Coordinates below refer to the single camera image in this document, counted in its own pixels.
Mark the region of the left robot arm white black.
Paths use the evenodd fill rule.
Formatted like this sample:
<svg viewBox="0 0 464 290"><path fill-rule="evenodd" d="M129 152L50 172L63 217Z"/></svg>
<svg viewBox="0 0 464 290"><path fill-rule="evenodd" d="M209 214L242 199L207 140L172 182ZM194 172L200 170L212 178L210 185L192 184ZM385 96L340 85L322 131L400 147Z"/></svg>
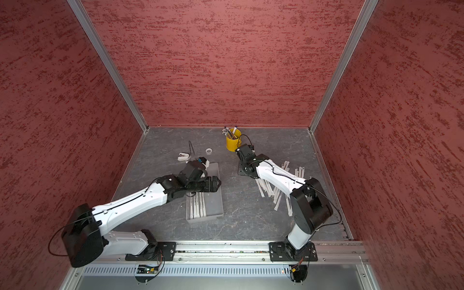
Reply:
<svg viewBox="0 0 464 290"><path fill-rule="evenodd" d="M221 187L218 163L198 158L186 163L177 175L155 178L147 187L116 201L91 208L74 209L61 233L73 268L84 267L100 257L125 256L127 261L170 261L167 244L159 243L149 230L118 232L130 219L196 193L216 193Z"/></svg>

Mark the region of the paper straw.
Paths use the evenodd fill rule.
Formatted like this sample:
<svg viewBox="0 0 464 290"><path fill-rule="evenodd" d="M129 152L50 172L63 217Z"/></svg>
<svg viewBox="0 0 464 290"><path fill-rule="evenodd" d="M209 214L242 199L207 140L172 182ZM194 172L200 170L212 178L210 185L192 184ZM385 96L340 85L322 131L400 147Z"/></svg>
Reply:
<svg viewBox="0 0 464 290"><path fill-rule="evenodd" d="M193 201L193 209L192 215L193 219L199 218L199 204L198 204L198 194L195 193L194 197L192 198Z"/></svg>
<svg viewBox="0 0 464 290"><path fill-rule="evenodd" d="M201 217L204 218L207 216L206 212L206 203L205 203L205 193L201 193Z"/></svg>
<svg viewBox="0 0 464 290"><path fill-rule="evenodd" d="M190 197L190 213L189 213L189 216L190 216L190 220L194 219L194 217L195 217L195 197L194 196Z"/></svg>
<svg viewBox="0 0 464 290"><path fill-rule="evenodd" d="M196 210L197 218L203 217L203 194L201 192L196 195Z"/></svg>

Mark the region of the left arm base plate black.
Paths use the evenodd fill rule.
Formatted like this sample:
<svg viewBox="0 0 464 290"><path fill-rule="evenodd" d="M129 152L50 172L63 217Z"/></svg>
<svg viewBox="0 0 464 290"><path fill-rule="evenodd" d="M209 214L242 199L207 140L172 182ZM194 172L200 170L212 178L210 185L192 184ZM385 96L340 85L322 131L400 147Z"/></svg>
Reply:
<svg viewBox="0 0 464 290"><path fill-rule="evenodd" d="M176 246L176 242L158 242L157 245L149 244L139 255L127 254L125 261L171 262L174 260Z"/></svg>

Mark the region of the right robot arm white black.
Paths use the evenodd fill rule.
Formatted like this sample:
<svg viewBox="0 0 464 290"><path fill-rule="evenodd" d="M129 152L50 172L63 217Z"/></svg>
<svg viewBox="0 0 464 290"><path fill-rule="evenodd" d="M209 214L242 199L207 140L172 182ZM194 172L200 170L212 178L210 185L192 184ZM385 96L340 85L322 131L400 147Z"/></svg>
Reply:
<svg viewBox="0 0 464 290"><path fill-rule="evenodd" d="M256 155L250 145L242 145L235 152L240 175L264 180L290 199L295 226L286 240L292 249L302 249L334 213L319 180L291 174L266 155Z"/></svg>

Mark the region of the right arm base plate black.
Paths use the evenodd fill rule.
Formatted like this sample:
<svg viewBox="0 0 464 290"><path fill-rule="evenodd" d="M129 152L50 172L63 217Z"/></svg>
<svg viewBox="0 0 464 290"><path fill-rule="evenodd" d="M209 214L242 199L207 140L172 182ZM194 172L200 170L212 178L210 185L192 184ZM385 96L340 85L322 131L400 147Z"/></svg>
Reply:
<svg viewBox="0 0 464 290"><path fill-rule="evenodd" d="M312 242L308 242L299 250L296 250L289 242L270 242L268 246L272 262L318 261L315 245Z"/></svg>

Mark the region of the translucent plastic storage box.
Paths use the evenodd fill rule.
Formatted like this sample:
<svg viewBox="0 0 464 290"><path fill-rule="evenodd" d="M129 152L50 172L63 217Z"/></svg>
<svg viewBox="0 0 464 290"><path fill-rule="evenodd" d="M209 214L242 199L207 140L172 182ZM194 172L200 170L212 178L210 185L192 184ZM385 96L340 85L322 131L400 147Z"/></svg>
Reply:
<svg viewBox="0 0 464 290"><path fill-rule="evenodd" d="M224 216L221 188L217 192L189 193L186 196L186 221L190 224L212 221Z"/></svg>

